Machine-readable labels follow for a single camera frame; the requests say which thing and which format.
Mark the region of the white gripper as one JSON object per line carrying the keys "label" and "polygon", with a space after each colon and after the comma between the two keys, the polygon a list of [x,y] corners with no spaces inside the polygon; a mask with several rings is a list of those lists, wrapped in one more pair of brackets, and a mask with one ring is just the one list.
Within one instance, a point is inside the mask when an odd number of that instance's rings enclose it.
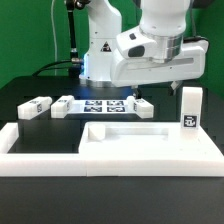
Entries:
{"label": "white gripper", "polygon": [[173,96],[181,80],[196,79],[204,73],[208,47],[208,40],[200,36],[147,36],[137,26],[116,37],[111,81],[117,87],[132,86],[135,99],[142,98],[138,85],[173,81]]}

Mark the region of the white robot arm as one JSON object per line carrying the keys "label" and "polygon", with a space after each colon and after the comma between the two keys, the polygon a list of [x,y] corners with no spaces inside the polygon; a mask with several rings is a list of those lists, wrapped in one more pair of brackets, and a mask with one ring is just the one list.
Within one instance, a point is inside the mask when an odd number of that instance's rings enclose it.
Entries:
{"label": "white robot arm", "polygon": [[89,49],[80,82],[93,87],[138,87],[202,76],[209,42],[183,37],[194,0],[140,0],[140,24],[125,32],[109,0],[90,0]]}

